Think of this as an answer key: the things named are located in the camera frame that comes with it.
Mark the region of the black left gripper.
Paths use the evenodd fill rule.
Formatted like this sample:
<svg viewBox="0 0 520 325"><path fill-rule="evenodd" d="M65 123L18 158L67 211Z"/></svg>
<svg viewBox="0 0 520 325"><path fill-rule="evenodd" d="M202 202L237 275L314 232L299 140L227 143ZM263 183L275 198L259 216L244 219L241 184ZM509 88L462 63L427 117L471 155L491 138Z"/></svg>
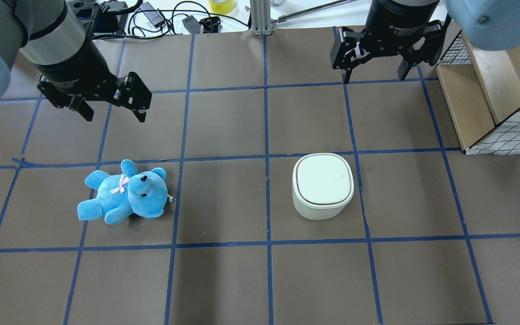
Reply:
<svg viewBox="0 0 520 325"><path fill-rule="evenodd" d="M81 48L66 61L34 66L43 74L37 88L56 108L67 107L79 113L86 121L93 121L93 109L78 95L92 91L94 101L124 107L140 123L146 121L152 92L134 71L121 78L112 74L92 40L85 40Z"/></svg>

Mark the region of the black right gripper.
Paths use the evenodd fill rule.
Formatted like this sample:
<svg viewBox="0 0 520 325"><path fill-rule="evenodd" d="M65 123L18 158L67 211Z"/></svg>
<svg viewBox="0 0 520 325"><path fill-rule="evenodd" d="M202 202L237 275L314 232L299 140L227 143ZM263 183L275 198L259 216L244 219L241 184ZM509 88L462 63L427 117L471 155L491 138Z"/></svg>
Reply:
<svg viewBox="0 0 520 325"><path fill-rule="evenodd" d="M421 62L435 66L446 36L440 21L429 21L438 4L437 0L372 1L361 31L335 28L330 52L332 68L339 70L343 83L348 84L353 71L375 55L400 54L403 58L397 69L400 80L405 80L411 69ZM413 46L422 38L424 43L415 49Z"/></svg>

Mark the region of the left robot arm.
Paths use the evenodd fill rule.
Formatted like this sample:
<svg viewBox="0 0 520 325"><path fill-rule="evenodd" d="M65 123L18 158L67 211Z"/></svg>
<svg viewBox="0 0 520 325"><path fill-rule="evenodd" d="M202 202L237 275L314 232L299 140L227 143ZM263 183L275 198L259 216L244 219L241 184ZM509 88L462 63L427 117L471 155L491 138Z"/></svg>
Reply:
<svg viewBox="0 0 520 325"><path fill-rule="evenodd" d="M119 78L110 72L94 41L119 38L119 16L139 9L94 0L0 0L0 99L8 90L12 66L22 54L41 73L37 88L57 108L93 119L89 101L124 107L141 123L152 93L136 72Z"/></svg>

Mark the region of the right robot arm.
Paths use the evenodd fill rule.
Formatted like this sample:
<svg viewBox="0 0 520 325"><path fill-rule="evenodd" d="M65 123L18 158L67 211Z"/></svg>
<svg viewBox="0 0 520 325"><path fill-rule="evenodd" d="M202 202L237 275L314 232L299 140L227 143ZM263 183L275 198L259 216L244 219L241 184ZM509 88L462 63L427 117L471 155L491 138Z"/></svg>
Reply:
<svg viewBox="0 0 520 325"><path fill-rule="evenodd" d="M446 0L444 21L432 20L437 0L374 0L364 29L340 27L330 52L331 67L349 83L353 70L378 57L401 56L397 74L426 62L437 64L452 21L471 45L487 51L520 45L520 0Z"/></svg>

